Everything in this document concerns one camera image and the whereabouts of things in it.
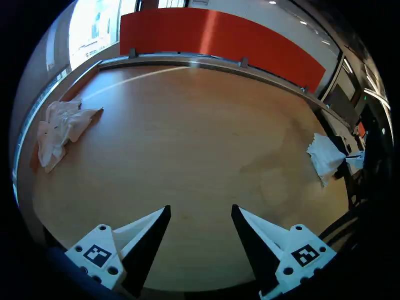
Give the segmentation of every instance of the glass window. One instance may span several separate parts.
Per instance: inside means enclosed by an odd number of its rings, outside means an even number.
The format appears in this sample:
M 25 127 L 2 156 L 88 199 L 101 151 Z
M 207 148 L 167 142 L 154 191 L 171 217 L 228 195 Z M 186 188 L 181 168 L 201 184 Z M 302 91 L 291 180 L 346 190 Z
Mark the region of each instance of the glass window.
M 118 41 L 120 4 L 120 0 L 78 0 L 69 24 L 72 70 Z
M 182 8 L 185 6 L 185 0 L 159 0 L 158 8 Z

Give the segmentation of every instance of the orange wall panel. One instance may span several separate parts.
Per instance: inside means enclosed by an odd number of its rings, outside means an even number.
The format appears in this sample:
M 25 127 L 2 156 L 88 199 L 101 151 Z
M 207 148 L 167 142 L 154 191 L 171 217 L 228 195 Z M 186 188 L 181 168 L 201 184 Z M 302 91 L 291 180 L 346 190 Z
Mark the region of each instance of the orange wall panel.
M 200 8 L 149 9 L 123 15 L 120 54 L 161 51 L 214 55 L 278 75 L 315 92 L 325 69 L 307 52 L 265 26 Z

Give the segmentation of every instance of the crumpled towel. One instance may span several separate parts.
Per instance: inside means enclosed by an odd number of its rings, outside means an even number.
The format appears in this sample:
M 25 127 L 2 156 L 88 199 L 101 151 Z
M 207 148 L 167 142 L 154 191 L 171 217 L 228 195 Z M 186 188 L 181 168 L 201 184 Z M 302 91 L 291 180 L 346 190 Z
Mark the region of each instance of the crumpled towel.
M 318 133 L 314 133 L 314 140 L 306 152 L 311 155 L 312 164 L 325 187 L 346 158 L 329 137 Z
M 39 161 L 49 173 L 66 154 L 64 145 L 76 142 L 101 109 L 79 109 L 82 99 L 78 96 L 69 102 L 55 101 L 46 110 L 46 120 L 37 129 Z

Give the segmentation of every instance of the table surface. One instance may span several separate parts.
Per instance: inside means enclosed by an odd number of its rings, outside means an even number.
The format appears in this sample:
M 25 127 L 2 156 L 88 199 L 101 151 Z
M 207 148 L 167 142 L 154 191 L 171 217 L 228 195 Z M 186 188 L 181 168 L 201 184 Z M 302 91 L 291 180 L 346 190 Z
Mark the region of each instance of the table surface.
M 115 229 L 171 205 L 145 287 L 205 291 L 252 280 L 232 204 L 317 235 L 347 211 L 343 179 L 323 187 L 306 153 L 323 128 L 303 99 L 278 87 L 138 66 L 101 71 L 81 96 L 82 109 L 104 112 L 51 173 L 38 171 L 35 212 L 69 248 L 98 224 Z

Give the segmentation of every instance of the screw hole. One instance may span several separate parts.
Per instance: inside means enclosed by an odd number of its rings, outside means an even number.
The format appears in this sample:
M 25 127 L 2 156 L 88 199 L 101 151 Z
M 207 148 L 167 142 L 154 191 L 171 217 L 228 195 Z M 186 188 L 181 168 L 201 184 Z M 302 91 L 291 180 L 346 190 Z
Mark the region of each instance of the screw hole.
M 283 269 L 283 274 L 285 275 L 293 274 L 293 269 L 291 267 L 286 267 Z
M 117 275 L 118 274 L 118 269 L 115 266 L 110 266 L 108 268 L 108 273 L 110 273 L 111 275 Z
M 92 276 L 92 278 L 94 279 L 95 282 L 97 282 L 97 283 L 99 283 L 99 284 L 102 283 L 102 280 L 100 279 L 99 276 L 94 275 L 94 276 Z

